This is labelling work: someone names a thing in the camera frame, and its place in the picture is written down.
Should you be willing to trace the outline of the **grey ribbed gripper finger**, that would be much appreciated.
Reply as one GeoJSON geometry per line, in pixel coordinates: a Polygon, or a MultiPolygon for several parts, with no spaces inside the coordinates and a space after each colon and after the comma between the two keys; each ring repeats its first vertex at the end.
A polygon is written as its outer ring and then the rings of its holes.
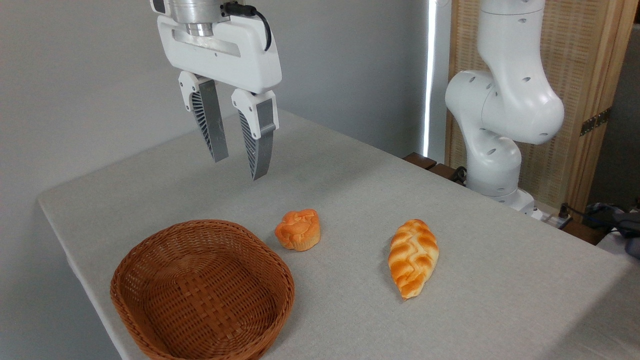
{"type": "Polygon", "coordinates": [[[191,112],[215,162],[229,156],[217,85],[212,79],[181,71],[178,81],[185,109],[191,112]]]}
{"type": "Polygon", "coordinates": [[[237,88],[231,100],[238,111],[250,173],[255,181],[268,172],[274,132],[279,129],[275,93],[270,90],[254,95],[237,88]]]}

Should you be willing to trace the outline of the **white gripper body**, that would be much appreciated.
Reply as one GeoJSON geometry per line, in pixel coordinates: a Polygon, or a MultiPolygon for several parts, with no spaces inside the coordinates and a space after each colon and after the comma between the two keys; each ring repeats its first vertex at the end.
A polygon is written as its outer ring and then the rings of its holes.
{"type": "Polygon", "coordinates": [[[194,36],[186,26],[158,16],[163,50],[174,67],[208,79],[262,94],[282,80],[275,40],[266,48],[266,32],[258,17],[231,16],[215,23],[212,36],[194,36]]]}

